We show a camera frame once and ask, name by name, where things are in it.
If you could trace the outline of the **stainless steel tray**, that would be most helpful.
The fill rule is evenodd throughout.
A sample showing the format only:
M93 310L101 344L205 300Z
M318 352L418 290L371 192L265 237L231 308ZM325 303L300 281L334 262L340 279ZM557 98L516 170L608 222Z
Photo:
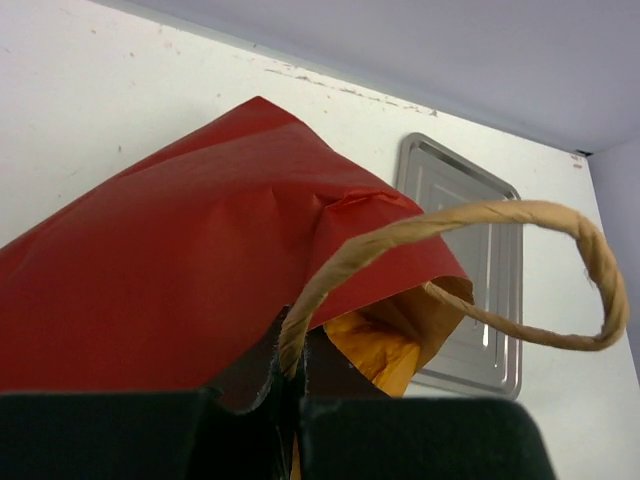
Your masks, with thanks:
M427 213L519 197L509 183L421 133L401 141L395 185ZM476 304L520 323L522 226L472 226L443 238L472 281ZM521 387L521 359L519 340L465 318L438 355L414 376L411 389L514 399Z

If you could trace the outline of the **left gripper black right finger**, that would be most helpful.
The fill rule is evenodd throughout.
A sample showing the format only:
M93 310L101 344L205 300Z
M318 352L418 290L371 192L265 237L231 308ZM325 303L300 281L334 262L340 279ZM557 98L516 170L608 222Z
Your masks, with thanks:
M495 398L392 398L321 329L306 338L298 444L304 479L552 479L540 432Z

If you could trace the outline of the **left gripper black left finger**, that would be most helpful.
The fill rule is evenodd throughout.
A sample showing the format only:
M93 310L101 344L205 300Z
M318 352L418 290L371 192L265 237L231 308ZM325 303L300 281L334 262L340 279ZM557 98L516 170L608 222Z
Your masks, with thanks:
M4 479L285 479L295 421L264 336L191 390L1 397Z

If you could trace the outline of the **orange twisted bread stick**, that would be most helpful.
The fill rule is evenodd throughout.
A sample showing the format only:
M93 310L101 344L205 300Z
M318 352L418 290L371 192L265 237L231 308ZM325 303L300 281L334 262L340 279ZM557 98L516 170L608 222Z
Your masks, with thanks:
M328 321L324 331L338 350L373 385L402 397L415 374L419 345L398 329L358 312Z

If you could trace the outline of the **red paper bag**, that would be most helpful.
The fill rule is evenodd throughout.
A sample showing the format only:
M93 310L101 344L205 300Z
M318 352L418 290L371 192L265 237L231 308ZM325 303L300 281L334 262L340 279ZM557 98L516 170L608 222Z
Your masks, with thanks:
M526 224L574 239L600 292L597 334L530 327L476 304L443 234ZM275 352L295 421L285 479L304 479L306 338L336 317L358 312L415 341L415 374L465 318L531 344L596 352L630 317L616 258L579 212L516 199L424 213L256 97L2 249L1 397L195 389L251 349L282 309Z

